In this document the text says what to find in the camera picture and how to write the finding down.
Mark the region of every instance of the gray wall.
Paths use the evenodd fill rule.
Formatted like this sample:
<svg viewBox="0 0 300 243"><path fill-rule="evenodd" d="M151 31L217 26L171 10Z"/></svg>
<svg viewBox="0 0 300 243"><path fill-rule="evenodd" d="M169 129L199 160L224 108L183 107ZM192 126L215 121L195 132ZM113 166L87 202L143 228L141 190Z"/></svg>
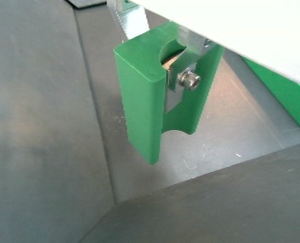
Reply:
<svg viewBox="0 0 300 243"><path fill-rule="evenodd" d="M78 242L112 206L73 8L0 1L0 242Z"/></svg>

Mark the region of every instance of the metal sheet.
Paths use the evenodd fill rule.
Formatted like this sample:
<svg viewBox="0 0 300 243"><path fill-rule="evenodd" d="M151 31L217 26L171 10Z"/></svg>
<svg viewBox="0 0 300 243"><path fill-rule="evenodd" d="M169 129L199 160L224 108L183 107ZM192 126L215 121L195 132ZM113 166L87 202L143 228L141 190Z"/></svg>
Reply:
<svg viewBox="0 0 300 243"><path fill-rule="evenodd" d="M300 83L300 0L136 0Z"/></svg>
<svg viewBox="0 0 300 243"><path fill-rule="evenodd" d="M145 8L143 6L123 0L109 1L108 6L123 41L128 41L149 31Z"/></svg>

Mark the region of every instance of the green bracket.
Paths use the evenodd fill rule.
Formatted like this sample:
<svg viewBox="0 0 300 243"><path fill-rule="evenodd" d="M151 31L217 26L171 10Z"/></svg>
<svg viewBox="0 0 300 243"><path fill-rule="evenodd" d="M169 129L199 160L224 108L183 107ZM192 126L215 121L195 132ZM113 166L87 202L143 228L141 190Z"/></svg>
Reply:
<svg viewBox="0 0 300 243"><path fill-rule="evenodd" d="M300 125L300 84L250 59L243 59Z"/></svg>
<svg viewBox="0 0 300 243"><path fill-rule="evenodd" d="M160 160L163 133L196 131L224 48L216 46L199 60L201 84L165 113L167 70L163 61L184 47L173 22L152 29L115 49L129 140L151 164Z"/></svg>

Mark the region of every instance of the metal bracket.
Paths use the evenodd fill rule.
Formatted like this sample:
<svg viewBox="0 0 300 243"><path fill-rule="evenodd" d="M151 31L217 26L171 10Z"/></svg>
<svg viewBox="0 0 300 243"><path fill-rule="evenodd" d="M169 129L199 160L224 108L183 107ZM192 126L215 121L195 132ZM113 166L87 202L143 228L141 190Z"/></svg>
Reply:
<svg viewBox="0 0 300 243"><path fill-rule="evenodd" d="M149 30L145 8L128 0L109 0L108 6L120 30L123 42Z"/></svg>
<svg viewBox="0 0 300 243"><path fill-rule="evenodd" d="M180 26L177 41L187 49L163 65L168 71L165 112L171 111L183 101L185 88L192 91L200 85L201 76L195 73L197 61L215 47L211 39L183 26Z"/></svg>

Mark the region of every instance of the gray metal floor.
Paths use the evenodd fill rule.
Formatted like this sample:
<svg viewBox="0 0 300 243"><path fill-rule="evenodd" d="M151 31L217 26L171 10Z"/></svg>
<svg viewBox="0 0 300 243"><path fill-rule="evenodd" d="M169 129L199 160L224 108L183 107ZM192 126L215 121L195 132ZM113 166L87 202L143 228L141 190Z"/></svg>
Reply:
<svg viewBox="0 0 300 243"><path fill-rule="evenodd" d="M113 59L120 36L108 7L76 13L117 201L300 143L300 127L247 64L227 51L196 134L165 133L163 159L148 165L128 142ZM165 21L149 17L152 27Z"/></svg>
<svg viewBox="0 0 300 243"><path fill-rule="evenodd" d="M123 202L96 242L300 242L300 145Z"/></svg>

